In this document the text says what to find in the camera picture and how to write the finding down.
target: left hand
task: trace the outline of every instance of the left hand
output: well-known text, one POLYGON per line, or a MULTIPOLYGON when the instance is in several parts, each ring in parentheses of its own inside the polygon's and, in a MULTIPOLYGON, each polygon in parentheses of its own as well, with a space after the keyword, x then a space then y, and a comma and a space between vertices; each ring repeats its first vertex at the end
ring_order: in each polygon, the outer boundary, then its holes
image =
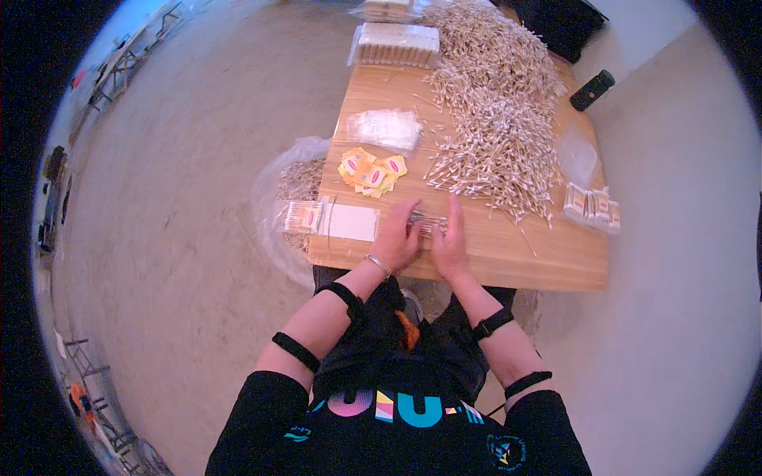
POLYGON ((376 240, 370 245, 370 254, 396 274, 412 263, 420 247, 421 223, 415 223, 407 233, 410 212, 421 202, 420 198, 397 203, 386 217, 376 240))

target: hand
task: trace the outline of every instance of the hand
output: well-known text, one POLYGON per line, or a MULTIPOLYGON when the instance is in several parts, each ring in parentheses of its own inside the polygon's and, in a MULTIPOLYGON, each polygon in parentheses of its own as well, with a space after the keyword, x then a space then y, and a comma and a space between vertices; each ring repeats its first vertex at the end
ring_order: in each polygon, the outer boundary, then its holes
POLYGON ((469 262, 466 259, 466 231, 463 225, 463 209, 455 193, 450 194, 447 202, 447 234, 442 233, 439 226, 431 229, 431 249, 434 264, 439 274, 447 280, 470 273, 469 262))
POLYGON ((415 198, 394 205, 379 230, 378 238, 370 245, 370 254, 383 263, 389 274, 404 270, 416 258, 421 223, 412 226, 410 235, 407 227, 410 212, 420 202, 420 198, 415 198))

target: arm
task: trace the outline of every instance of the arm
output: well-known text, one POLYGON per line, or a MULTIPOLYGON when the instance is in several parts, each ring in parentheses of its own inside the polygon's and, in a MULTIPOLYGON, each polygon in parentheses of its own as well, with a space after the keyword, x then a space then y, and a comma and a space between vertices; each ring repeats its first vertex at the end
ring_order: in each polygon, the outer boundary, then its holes
MULTIPOLYGON (((481 320, 490 317, 503 306, 479 285, 469 268, 466 259, 463 209, 454 194, 450 195, 447 234, 444 235, 438 227, 434 227, 431 237, 437 269, 450 284, 466 310, 471 328, 474 328, 481 320)), ((481 339, 479 346, 504 388, 532 372, 547 370, 529 337, 515 321, 500 326, 490 337, 481 339)), ((524 395, 533 391, 553 389, 550 380, 532 385, 508 399, 505 409, 508 411, 524 395)))
MULTIPOLYGON (((378 238, 370 246, 370 254, 381 261, 391 274, 407 267, 416 257, 421 226, 413 226, 410 235, 406 227, 411 210, 420 202, 420 199, 413 199, 394 205, 378 238)), ((354 270, 336 282, 366 301, 384 278, 384 272, 377 264, 362 260, 354 270)), ((322 291, 296 312, 283 332, 322 359, 344 335, 349 324, 344 301, 333 292, 322 291)), ((306 390, 312 386, 312 372, 275 343, 269 343, 264 348, 255 368, 288 375, 306 390)))

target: silver bangle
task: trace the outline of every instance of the silver bangle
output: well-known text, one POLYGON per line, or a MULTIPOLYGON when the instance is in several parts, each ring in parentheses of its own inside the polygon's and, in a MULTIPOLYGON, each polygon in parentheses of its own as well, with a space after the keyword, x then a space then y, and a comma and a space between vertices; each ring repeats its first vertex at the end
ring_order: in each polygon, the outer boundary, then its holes
POLYGON ((372 254, 366 254, 365 257, 371 260, 372 262, 374 262, 375 264, 379 265, 379 268, 381 268, 381 271, 383 271, 384 273, 384 278, 383 278, 384 280, 387 280, 392 276, 391 274, 389 274, 389 271, 386 270, 386 266, 384 266, 383 263, 381 263, 381 261, 377 257, 373 256, 372 254))

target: right hand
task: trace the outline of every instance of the right hand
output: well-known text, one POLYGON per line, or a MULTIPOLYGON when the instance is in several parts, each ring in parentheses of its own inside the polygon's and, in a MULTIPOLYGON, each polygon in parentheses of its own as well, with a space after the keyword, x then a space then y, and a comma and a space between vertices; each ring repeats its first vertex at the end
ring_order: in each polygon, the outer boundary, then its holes
POLYGON ((450 194, 447 203, 447 233, 444 234, 439 226, 434 225, 431 229, 431 240, 434 264, 445 280, 451 281, 464 273, 471 272, 466 259, 463 209, 455 193, 450 194))

